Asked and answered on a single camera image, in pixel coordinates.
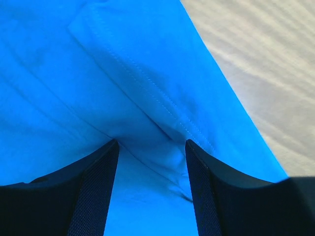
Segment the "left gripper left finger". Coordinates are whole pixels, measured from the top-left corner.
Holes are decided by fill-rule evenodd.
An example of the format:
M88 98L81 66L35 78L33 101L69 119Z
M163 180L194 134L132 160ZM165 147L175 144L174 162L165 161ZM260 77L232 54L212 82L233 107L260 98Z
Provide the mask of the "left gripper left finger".
M103 235L119 150L118 142L111 140L90 155L30 183L1 187L1 235Z

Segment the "blue t shirt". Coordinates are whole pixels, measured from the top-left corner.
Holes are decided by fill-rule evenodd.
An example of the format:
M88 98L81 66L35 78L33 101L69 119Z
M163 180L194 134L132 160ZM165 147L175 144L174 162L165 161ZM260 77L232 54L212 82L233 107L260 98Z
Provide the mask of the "blue t shirt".
M179 0L1 1L1 185L111 139L107 236L197 235L188 139L248 175L287 178Z

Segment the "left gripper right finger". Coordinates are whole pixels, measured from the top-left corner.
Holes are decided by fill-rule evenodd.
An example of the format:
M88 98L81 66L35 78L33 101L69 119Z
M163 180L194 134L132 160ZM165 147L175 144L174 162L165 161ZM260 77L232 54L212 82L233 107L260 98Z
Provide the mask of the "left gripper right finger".
M199 235L314 235L314 177L271 183L230 167L192 140L185 151Z

